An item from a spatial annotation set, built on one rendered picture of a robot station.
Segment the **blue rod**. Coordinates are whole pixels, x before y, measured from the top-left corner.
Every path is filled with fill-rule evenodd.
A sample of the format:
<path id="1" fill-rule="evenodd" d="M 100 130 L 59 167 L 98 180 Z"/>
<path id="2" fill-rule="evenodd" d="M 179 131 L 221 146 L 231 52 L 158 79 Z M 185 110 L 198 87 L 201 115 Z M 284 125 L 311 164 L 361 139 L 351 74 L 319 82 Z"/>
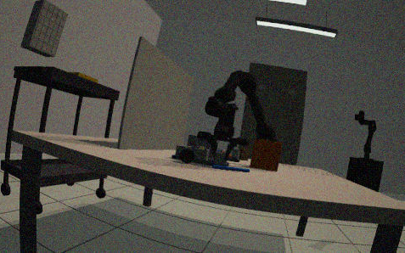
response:
<path id="1" fill-rule="evenodd" d="M 244 171 L 244 172 L 250 172 L 250 169 L 234 168 L 234 167 L 229 167 L 229 166 L 212 165 L 212 168 L 223 169 L 223 170 L 228 170 L 228 171 Z"/>

